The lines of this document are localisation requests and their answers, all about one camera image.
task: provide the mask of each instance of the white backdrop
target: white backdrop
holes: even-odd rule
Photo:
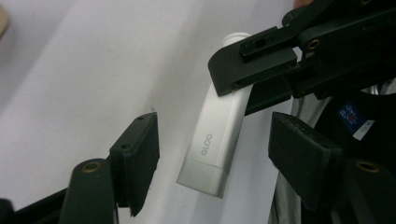
[[[105,158],[132,120],[157,111],[161,158],[142,212],[120,223],[266,223],[277,172],[271,111],[248,116],[224,199],[175,183],[209,87],[207,62],[234,32],[279,25],[290,0],[1,0],[0,197],[16,209]]]

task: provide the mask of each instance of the blue label sticker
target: blue label sticker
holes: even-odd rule
[[[338,115],[351,133],[355,133],[367,121],[359,110],[350,102],[346,103],[338,111]]]

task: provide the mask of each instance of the black clamp jaw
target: black clamp jaw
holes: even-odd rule
[[[119,223],[118,207],[132,216],[142,209],[160,158],[156,113],[138,117],[110,149],[107,159],[84,161],[69,187],[14,211],[0,199],[0,224]]]
[[[291,95],[324,99],[396,75],[395,1],[316,0],[282,23],[220,49],[208,63],[218,96],[254,84],[247,115]]]

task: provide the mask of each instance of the white surface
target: white surface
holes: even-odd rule
[[[175,181],[210,56],[227,34],[280,24],[290,0],[1,4],[10,25],[0,40],[0,197],[20,209],[65,188],[75,165],[106,157],[134,118],[155,110],[158,169],[142,212],[122,209],[120,223],[266,222],[273,183],[264,179],[276,175],[266,169],[269,111],[244,120],[223,200]]]

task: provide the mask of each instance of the black plastic part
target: black plastic part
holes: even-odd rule
[[[136,216],[149,192],[160,158],[158,120],[150,113],[134,120],[110,149],[109,161],[119,207]]]
[[[354,92],[335,96],[320,115],[315,129],[331,139],[344,151],[347,159],[363,158],[385,166],[396,178],[396,94],[372,95]],[[361,116],[374,120],[372,128],[361,139],[355,139],[339,111],[346,104],[353,105]]]
[[[285,48],[245,63],[239,55],[238,43],[220,49],[209,60],[208,68],[218,96],[284,74],[297,62],[294,51]]]
[[[18,223],[58,223],[66,189],[16,212]]]
[[[371,32],[394,26],[395,18],[396,8],[390,8],[358,18],[350,17],[328,21],[299,33],[297,43],[304,52],[337,46],[358,36],[365,36]],[[308,46],[313,40],[317,40],[319,44],[311,49]]]
[[[300,119],[273,113],[269,158],[311,211],[326,205],[327,189],[342,162],[342,149]]]
[[[14,209],[9,200],[0,199],[0,224],[13,223]]]
[[[107,160],[82,162],[73,171],[59,223],[118,223],[113,190]]]
[[[283,77],[273,77],[254,84],[245,116],[290,99],[291,88]]]
[[[324,99],[396,76],[396,2],[392,0],[316,0],[289,12],[283,24],[212,56],[208,68],[218,96],[255,84],[247,107],[250,114],[282,102],[278,98],[288,99],[260,94],[259,86],[267,88],[276,77],[286,80],[282,88],[289,85],[295,98],[314,93]],[[297,63],[291,51],[297,46],[303,54],[315,52],[315,60]]]
[[[388,169],[354,159],[346,162],[343,180],[360,224],[396,223],[396,179]]]

